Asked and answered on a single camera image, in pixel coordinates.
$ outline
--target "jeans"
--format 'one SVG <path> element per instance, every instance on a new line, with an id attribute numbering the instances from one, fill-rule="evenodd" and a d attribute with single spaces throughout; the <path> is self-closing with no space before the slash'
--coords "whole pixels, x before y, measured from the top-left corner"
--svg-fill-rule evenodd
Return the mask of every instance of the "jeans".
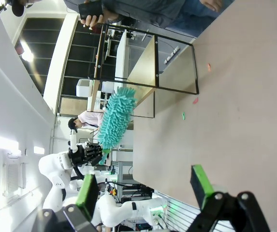
<path id="1" fill-rule="evenodd" d="M 177 18 L 167 27 L 198 37 L 234 0 L 222 0 L 221 12 L 217 13 L 199 0 L 186 0 Z"/>

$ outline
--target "hand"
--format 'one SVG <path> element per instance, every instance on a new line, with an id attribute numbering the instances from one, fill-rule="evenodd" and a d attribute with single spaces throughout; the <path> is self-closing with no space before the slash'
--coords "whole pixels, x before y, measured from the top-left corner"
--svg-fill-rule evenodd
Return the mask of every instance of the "hand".
<path id="1" fill-rule="evenodd" d="M 88 15 L 85 20 L 82 19 L 82 20 L 80 20 L 80 22 L 82 24 L 85 24 L 88 27 L 93 27 L 93 26 L 95 26 L 98 23 L 104 23 L 105 22 L 104 21 L 104 17 L 103 17 L 102 14 L 99 16 L 98 20 L 97 21 L 96 20 L 97 20 L 97 16 L 96 15 L 94 15 L 94 16 Z"/>
<path id="2" fill-rule="evenodd" d="M 200 0 L 200 2 L 204 6 L 215 12 L 219 12 L 222 7 L 222 0 Z"/>

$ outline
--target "person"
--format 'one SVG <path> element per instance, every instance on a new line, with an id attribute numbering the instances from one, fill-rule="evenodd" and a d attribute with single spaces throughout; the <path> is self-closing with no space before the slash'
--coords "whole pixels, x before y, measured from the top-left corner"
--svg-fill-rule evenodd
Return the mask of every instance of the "person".
<path id="1" fill-rule="evenodd" d="M 12 6 L 13 14 L 17 17 L 21 17 L 24 12 L 24 8 L 31 7 L 34 3 L 41 0 L 7 0 L 7 4 Z"/>
<path id="2" fill-rule="evenodd" d="M 103 122 L 103 116 L 103 113 L 88 112 L 86 110 L 76 118 L 71 118 L 69 120 L 68 126 L 71 130 L 75 130 L 76 133 L 78 132 L 77 129 L 86 126 L 92 126 L 99 129 Z"/>
<path id="3" fill-rule="evenodd" d="M 68 8 L 90 0 L 64 0 Z M 103 15 L 88 15 L 82 24 L 121 21 L 131 17 L 163 29 L 180 31 L 198 37 L 234 0 L 102 0 Z"/>

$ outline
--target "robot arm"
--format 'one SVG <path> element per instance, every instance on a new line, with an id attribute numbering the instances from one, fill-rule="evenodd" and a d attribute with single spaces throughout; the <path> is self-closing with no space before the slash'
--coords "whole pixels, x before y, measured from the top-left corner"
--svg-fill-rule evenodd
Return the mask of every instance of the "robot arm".
<path id="1" fill-rule="evenodd" d="M 52 188 L 47 195 L 43 208 L 58 211 L 62 208 L 62 189 L 71 181 L 72 163 L 68 152 L 60 152 L 44 156 L 38 163 L 40 173 L 45 175 L 52 183 Z"/>
<path id="2" fill-rule="evenodd" d="M 44 202 L 44 208 L 55 212 L 62 208 L 62 189 L 70 184 L 72 168 L 87 162 L 96 163 L 102 158 L 102 149 L 99 145 L 77 146 L 74 130 L 71 131 L 70 141 L 69 151 L 44 156 L 38 164 L 40 173 L 52 183 L 52 188 Z"/>
<path id="3" fill-rule="evenodd" d="M 101 222 L 104 226 L 115 227 L 124 220 L 143 218 L 149 225 L 156 226 L 163 217 L 165 200 L 157 197 L 150 200 L 124 202 L 118 207 L 111 195 L 103 195 L 96 202 L 91 224 L 97 226 Z"/>

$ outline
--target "ceiling light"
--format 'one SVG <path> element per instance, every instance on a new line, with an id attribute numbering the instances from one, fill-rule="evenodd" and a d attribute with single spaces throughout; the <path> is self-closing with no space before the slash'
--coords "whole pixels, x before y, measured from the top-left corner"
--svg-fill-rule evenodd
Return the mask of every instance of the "ceiling light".
<path id="1" fill-rule="evenodd" d="M 31 53 L 31 51 L 25 51 L 24 53 L 22 53 L 21 57 L 27 62 L 33 62 L 34 60 L 34 55 L 33 53 Z"/>
<path id="2" fill-rule="evenodd" d="M 19 150 L 19 143 L 15 140 L 6 139 L 0 136 L 0 149 L 17 151 Z"/>
<path id="3" fill-rule="evenodd" d="M 34 147 L 34 153 L 44 155 L 45 154 L 45 149 L 42 148 L 42 147 L 39 147 L 39 146 L 35 146 Z"/>

